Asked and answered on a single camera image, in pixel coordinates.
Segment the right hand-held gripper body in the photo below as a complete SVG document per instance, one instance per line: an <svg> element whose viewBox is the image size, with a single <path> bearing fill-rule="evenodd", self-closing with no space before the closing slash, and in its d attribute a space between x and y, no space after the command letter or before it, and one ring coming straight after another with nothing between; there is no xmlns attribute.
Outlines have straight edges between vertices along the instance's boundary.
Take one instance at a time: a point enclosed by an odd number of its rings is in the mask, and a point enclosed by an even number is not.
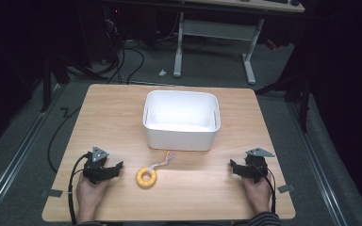
<svg viewBox="0 0 362 226"><path fill-rule="evenodd" d="M262 178L267 180L269 169L266 157L275 157L275 154L262 148L255 148L250 151L246 151L245 167L247 168L247 172L244 177L253 179L255 184Z"/></svg>

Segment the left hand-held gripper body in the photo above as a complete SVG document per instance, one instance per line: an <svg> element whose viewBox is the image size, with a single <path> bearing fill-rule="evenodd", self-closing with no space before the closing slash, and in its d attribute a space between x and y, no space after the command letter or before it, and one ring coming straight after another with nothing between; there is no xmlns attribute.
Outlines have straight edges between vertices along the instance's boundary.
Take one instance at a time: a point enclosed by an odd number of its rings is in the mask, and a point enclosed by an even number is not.
<svg viewBox="0 0 362 226"><path fill-rule="evenodd" d="M84 164L83 176L88 178L92 184L99 184L108 180L108 171L105 168L108 153L96 146L87 154L87 162Z"/></svg>

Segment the person's right hand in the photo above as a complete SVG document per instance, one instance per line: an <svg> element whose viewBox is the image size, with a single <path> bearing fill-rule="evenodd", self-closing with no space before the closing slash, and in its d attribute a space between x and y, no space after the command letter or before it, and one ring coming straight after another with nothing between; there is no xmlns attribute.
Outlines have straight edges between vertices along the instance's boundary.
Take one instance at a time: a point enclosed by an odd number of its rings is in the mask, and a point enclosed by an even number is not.
<svg viewBox="0 0 362 226"><path fill-rule="evenodd" d="M271 178L262 177L259 182L251 178L242 177L247 200L254 210L254 213L270 212L270 198L272 197Z"/></svg>

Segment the person's left hand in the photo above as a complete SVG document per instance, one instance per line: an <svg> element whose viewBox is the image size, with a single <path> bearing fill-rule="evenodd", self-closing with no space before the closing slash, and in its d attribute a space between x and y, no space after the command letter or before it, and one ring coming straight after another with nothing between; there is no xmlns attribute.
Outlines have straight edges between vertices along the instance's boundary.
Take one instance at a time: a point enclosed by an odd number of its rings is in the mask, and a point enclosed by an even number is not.
<svg viewBox="0 0 362 226"><path fill-rule="evenodd" d="M109 183L109 180L105 180L96 185L91 183L85 176L79 176L76 188L76 197L79 205L76 215L77 223L93 222L95 220L96 210Z"/></svg>

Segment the white plastic bin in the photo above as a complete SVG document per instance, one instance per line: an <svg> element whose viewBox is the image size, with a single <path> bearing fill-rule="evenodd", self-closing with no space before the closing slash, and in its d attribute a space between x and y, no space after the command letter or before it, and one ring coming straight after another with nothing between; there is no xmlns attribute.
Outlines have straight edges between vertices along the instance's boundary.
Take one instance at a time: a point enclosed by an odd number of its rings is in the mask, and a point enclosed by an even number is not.
<svg viewBox="0 0 362 226"><path fill-rule="evenodd" d="M153 149L208 151L221 128L219 103L207 92L153 90L142 123Z"/></svg>

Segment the black metal stand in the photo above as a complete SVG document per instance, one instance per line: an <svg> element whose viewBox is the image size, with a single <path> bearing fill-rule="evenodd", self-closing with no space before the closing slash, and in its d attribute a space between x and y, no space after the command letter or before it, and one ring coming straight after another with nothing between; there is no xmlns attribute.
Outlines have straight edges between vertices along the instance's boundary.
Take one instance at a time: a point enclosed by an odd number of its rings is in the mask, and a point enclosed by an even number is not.
<svg viewBox="0 0 362 226"><path fill-rule="evenodd" d="M52 101L52 77L55 77L56 81L60 85L67 85L70 81L65 60L62 56L57 54L50 54L43 61L43 93L41 112L46 112Z"/></svg>
<svg viewBox="0 0 362 226"><path fill-rule="evenodd" d="M298 110L298 123L301 129L307 132L307 112L309 110L309 96L311 88L311 76L296 74L286 78L281 78L262 89L255 91L256 95L263 95L271 90L284 90L284 100L288 103L298 101L300 108Z"/></svg>

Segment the dark computer tower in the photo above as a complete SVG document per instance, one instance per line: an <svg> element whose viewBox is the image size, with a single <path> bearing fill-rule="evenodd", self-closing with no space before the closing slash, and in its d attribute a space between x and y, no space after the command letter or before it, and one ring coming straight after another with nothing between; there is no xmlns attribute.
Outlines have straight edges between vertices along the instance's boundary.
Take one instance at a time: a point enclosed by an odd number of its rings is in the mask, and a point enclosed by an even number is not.
<svg viewBox="0 0 362 226"><path fill-rule="evenodd" d="M115 39L119 35L114 10L90 3L80 4L77 9L89 61L102 65L112 62Z"/></svg>

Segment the metal floor rail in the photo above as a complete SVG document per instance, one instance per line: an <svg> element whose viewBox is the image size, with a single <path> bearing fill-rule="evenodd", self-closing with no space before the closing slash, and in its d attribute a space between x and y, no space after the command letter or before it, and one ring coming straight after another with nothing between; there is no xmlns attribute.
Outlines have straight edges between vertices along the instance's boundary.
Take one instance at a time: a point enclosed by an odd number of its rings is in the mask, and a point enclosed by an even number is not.
<svg viewBox="0 0 362 226"><path fill-rule="evenodd" d="M347 226L346 218L341 211L334 189L331 187L324 173L321 162L316 156L316 152L311 142L311 139L308 133L304 131L302 125L300 124L299 113L296 105L294 103L287 103L287 107L304 143L304 149L308 158L309 166L311 168L312 174L315 177L322 199L327 207L332 221L334 222L334 225Z"/></svg>
<svg viewBox="0 0 362 226"><path fill-rule="evenodd" d="M53 104L58 100L65 85L53 86L52 100L47 106L42 105L42 85L34 90L34 96L11 120L0 138L0 203L4 199L12 182L16 178L31 146L43 126Z"/></svg>

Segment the desk with white metal frame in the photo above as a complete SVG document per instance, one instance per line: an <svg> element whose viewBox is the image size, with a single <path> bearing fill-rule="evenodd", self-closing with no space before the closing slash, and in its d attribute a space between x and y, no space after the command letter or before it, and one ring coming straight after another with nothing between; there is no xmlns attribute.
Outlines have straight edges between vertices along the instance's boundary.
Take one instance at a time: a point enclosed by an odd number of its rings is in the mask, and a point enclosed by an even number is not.
<svg viewBox="0 0 362 226"><path fill-rule="evenodd" d="M235 9L251 9L253 12L304 13L301 0L180 0L182 6L187 3L209 4L210 6L231 7ZM177 49L174 59L173 76L182 74L183 38L196 36L224 40L243 40L250 43L247 52L241 55L248 83L255 84L255 75L251 57L259 38L264 17L261 16L255 24L232 24L228 22L210 22L201 19L185 19L184 12L179 13Z"/></svg>

